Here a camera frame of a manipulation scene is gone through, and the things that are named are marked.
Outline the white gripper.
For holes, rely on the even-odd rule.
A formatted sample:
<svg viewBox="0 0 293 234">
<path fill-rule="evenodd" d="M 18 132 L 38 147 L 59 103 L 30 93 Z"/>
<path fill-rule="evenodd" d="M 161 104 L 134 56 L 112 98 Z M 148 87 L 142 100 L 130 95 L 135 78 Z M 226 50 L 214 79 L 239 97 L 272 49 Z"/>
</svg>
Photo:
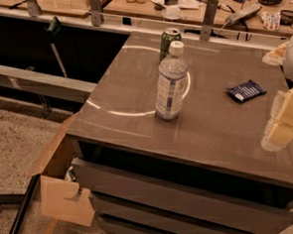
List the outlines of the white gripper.
<svg viewBox="0 0 293 234">
<path fill-rule="evenodd" d="M 284 76 L 293 81 L 293 37 L 268 52 L 262 61 L 282 65 Z M 293 141 L 293 88 L 278 90 L 270 110 L 270 119 L 264 129 L 261 146 L 268 152 L 278 152 Z"/>
</svg>

